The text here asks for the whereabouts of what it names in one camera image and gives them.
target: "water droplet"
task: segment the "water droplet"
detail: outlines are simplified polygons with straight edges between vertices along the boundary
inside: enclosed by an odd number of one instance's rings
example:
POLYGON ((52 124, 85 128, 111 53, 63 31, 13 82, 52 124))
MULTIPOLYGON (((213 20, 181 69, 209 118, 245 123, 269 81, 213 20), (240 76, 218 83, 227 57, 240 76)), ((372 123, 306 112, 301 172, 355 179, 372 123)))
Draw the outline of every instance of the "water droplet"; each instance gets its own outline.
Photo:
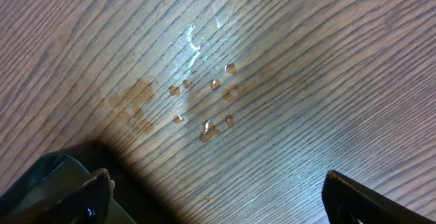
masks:
POLYGON ((236 6, 242 0, 215 0, 212 4, 213 16, 217 22, 217 28, 220 29, 222 26, 233 16, 233 12, 236 6))
POLYGON ((243 89, 242 87, 236 84, 231 84, 225 89, 222 97, 228 102, 236 101, 236 98, 241 96, 244 93, 244 91, 245 89, 243 89))
POLYGON ((213 91, 216 91, 217 89, 219 89, 219 87, 221 87, 221 81, 219 80, 212 80, 209 85, 211 86, 211 89, 213 91))
POLYGON ((175 123, 181 123, 181 122, 183 122, 184 120, 185 120, 185 118, 183 118, 182 116, 180 116, 180 115, 174 115, 174 118, 172 119, 175 123))
POLYGON ((170 95, 175 96, 180 94, 180 87, 172 85, 170 88, 170 95))
POLYGON ((236 73, 236 66, 233 63, 227 64, 224 67, 225 71, 229 74, 235 74, 236 73))
POLYGON ((185 89, 188 89, 188 90, 192 89, 192 87, 194 87, 194 85, 195 85, 194 83, 189 82, 188 80, 184 80, 182 82, 182 84, 183 84, 183 87, 185 87, 185 89))
POLYGON ((228 127, 233 127, 234 125, 234 117, 231 114, 226 114, 224 121, 227 123, 228 127))
POLYGON ((214 135, 219 135, 221 132, 215 127, 211 119, 208 119, 203 124, 203 132, 200 134, 200 141, 207 143, 212 140, 214 135))

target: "wood grain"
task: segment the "wood grain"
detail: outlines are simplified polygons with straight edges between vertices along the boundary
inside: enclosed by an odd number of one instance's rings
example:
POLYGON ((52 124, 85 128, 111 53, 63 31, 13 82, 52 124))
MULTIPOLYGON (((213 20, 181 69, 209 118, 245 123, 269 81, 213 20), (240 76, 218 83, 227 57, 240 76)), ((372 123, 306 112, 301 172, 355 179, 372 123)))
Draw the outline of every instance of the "wood grain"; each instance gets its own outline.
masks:
POLYGON ((0 189, 96 139, 186 223, 327 223, 330 169, 436 220, 435 16, 436 0, 0 0, 0 189))

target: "wet spot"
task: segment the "wet spot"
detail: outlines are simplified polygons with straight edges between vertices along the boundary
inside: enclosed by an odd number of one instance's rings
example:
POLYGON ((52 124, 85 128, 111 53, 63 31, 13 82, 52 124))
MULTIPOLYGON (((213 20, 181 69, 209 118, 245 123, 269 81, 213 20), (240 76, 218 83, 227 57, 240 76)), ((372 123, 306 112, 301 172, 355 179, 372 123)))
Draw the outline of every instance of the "wet spot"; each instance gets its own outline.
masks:
POLYGON ((236 101, 236 99, 240 97, 244 93, 244 91, 245 90, 243 87, 236 84, 231 84, 225 89, 222 97, 228 102, 233 102, 236 101))
POLYGON ((219 87, 221 87, 221 81, 219 81, 219 80, 212 80, 209 83, 209 86, 211 87, 211 89, 213 91, 216 91, 217 89, 219 89, 219 87))
POLYGON ((233 63, 227 64, 224 67, 225 71, 229 74, 235 74, 236 73, 236 66, 233 63))
POLYGON ((71 31, 68 31, 66 33, 62 33, 59 37, 58 37, 58 41, 59 43, 66 45, 69 43, 69 39, 71 38, 71 31))
POLYGON ((179 86, 172 85, 169 88, 169 90, 170 90, 170 95, 171 96, 176 96, 176 95, 180 94, 180 87, 179 86))
POLYGON ((142 108, 139 108, 134 113, 134 118, 142 118, 142 116, 144 116, 144 110, 142 110, 142 108))
POLYGON ((203 143, 210 142, 214 135, 219 135, 221 132, 216 128, 211 119, 208 119, 203 124, 203 132, 200 134, 200 141, 203 143))
POLYGON ((220 29, 233 16, 236 6, 242 0, 215 0, 212 4, 213 16, 217 22, 217 28, 220 29))
POLYGON ((180 116, 180 115, 174 115, 174 118, 172 119, 172 121, 174 122, 174 123, 181 123, 181 122, 183 122, 185 120, 185 118, 183 118, 182 116, 180 116))
POLYGON ((71 86, 70 91, 71 91, 71 92, 77 92, 78 89, 79 89, 79 86, 78 86, 77 84, 73 84, 73 86, 71 86))
POLYGON ((125 131, 125 133, 150 134, 153 132, 154 124, 142 119, 144 110, 141 108, 145 103, 153 99, 153 85, 158 84, 153 83, 151 80, 153 79, 138 79, 132 87, 125 89, 122 94, 115 93, 107 98, 109 105, 113 108, 108 116, 114 117, 108 126, 108 130, 120 129, 122 126, 127 125, 132 128, 132 131, 125 131))
POLYGON ((121 111, 117 116, 118 121, 124 123, 129 121, 130 118, 131 118, 130 114, 128 114, 126 111, 121 111))
POLYGON ((234 117, 231 114, 226 114, 224 118, 224 122, 227 123, 228 127, 233 127, 234 117))
POLYGON ((123 97, 121 97, 121 95, 118 93, 115 93, 115 94, 109 96, 109 99, 108 99, 109 105, 112 106, 113 108, 117 107, 121 103, 122 100, 123 100, 123 97))
POLYGON ((189 82, 188 80, 184 80, 182 82, 182 85, 185 89, 190 90, 190 89, 192 89, 192 87, 194 87, 195 84, 192 82, 189 82))

